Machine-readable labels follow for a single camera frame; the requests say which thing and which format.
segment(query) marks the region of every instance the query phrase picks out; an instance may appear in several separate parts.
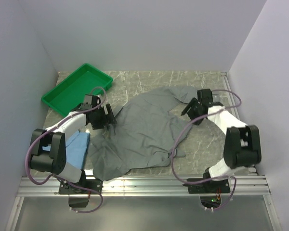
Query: gray tabletop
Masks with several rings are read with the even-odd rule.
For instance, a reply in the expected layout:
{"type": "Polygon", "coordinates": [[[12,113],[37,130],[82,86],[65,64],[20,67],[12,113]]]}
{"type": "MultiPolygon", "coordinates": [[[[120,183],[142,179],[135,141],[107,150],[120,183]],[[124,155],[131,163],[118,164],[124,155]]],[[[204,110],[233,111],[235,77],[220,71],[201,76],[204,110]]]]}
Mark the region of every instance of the gray tabletop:
{"type": "MultiPolygon", "coordinates": [[[[160,86],[188,85],[198,89],[224,89],[223,77],[219,72],[195,72],[195,71],[106,71],[114,81],[112,87],[107,92],[107,101],[112,108],[117,105],[124,105],[132,97],[152,90],[160,86]]],[[[68,77],[71,72],[60,72],[57,84],[68,77]]],[[[226,92],[219,94],[221,102],[229,105],[226,92]]],[[[171,112],[180,116],[185,104],[180,104],[171,112]]],[[[49,127],[62,119],[62,116],[49,109],[44,127],[49,127]]],[[[80,129],[90,132],[91,137],[97,134],[92,130],[91,125],[80,129]]],[[[176,158],[174,161],[175,169],[180,175],[202,174],[207,167],[215,165],[223,155],[225,135],[212,122],[204,120],[199,126],[193,126],[186,139],[181,142],[186,157],[176,158]]],[[[89,143],[87,152],[92,150],[89,143]]],[[[92,170],[92,162],[89,158],[85,159],[85,169],[92,170]]],[[[240,175],[248,174],[248,170],[240,171],[240,175]]],[[[33,173],[35,176],[42,176],[40,173],[33,173]]],[[[127,175],[171,175],[171,168],[152,167],[143,169],[132,169],[127,175]]]]}

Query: plastic tray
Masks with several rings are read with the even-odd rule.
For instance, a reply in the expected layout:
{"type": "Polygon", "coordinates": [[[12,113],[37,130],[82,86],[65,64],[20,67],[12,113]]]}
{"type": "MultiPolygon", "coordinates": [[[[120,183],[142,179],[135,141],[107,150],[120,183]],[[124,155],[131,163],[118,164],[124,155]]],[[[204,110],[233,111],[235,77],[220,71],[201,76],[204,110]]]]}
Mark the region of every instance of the plastic tray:
{"type": "MultiPolygon", "coordinates": [[[[84,64],[45,94],[41,100],[62,116],[67,116],[71,109],[83,102],[85,94],[89,94],[97,86],[108,90],[112,81],[112,77],[90,64],[84,64]]],[[[102,93],[102,90],[95,90],[93,95],[102,93]]]]}

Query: white panel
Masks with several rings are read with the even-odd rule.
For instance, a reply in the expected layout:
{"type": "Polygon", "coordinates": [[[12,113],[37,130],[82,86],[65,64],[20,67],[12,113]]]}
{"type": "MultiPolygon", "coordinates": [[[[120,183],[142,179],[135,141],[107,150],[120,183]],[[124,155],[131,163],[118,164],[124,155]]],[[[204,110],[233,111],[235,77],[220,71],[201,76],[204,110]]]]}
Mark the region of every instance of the white panel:
{"type": "Polygon", "coordinates": [[[289,231],[289,0],[268,0],[230,70],[240,117],[260,130],[267,177],[289,231]]]}
{"type": "Polygon", "coordinates": [[[265,0],[19,0],[58,71],[229,71],[265,0]]]}
{"type": "Polygon", "coordinates": [[[57,73],[15,0],[0,0],[0,231],[4,230],[24,173],[32,131],[48,107],[40,98],[57,73]]]}

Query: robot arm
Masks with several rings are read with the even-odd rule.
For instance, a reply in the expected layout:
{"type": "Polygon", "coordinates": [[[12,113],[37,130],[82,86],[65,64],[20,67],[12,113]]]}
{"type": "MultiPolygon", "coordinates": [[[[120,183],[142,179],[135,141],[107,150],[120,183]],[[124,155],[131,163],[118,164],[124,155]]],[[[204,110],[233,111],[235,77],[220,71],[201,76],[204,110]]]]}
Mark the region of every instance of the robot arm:
{"type": "Polygon", "coordinates": [[[47,129],[36,129],[31,137],[31,143],[41,136],[45,131],[57,127],[39,140],[33,147],[29,159],[29,167],[41,172],[50,172],[71,183],[78,183],[80,186],[86,184],[86,176],[83,170],[78,169],[66,161],[66,140],[71,137],[79,128],[91,123],[93,129],[100,129],[115,124],[116,120],[109,104],[106,105],[108,114],[103,107],[75,115],[81,111],[87,111],[101,102],[98,96],[85,95],[84,102],[80,103],[67,117],[71,117],[64,124],[58,127],[58,122],[47,129]],[[51,145],[50,151],[43,150],[43,147],[51,145]]]}
{"type": "MultiPolygon", "coordinates": [[[[220,102],[213,101],[210,89],[198,90],[197,97],[198,99],[193,98],[182,111],[182,115],[187,113],[191,120],[224,108],[220,102]]],[[[260,137],[256,126],[248,126],[227,110],[208,116],[207,119],[216,124],[226,135],[223,158],[206,170],[204,175],[207,178],[232,176],[236,171],[261,161],[260,137]]]]}

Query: blue cloth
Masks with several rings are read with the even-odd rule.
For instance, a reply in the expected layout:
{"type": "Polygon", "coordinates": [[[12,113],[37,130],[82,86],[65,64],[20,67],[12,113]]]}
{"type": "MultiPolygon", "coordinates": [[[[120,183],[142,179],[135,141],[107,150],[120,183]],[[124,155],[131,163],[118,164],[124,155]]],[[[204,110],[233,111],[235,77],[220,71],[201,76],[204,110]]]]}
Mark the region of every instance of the blue cloth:
{"type": "Polygon", "coordinates": [[[82,169],[89,139],[89,133],[77,131],[66,141],[66,161],[72,166],[82,169]]]}

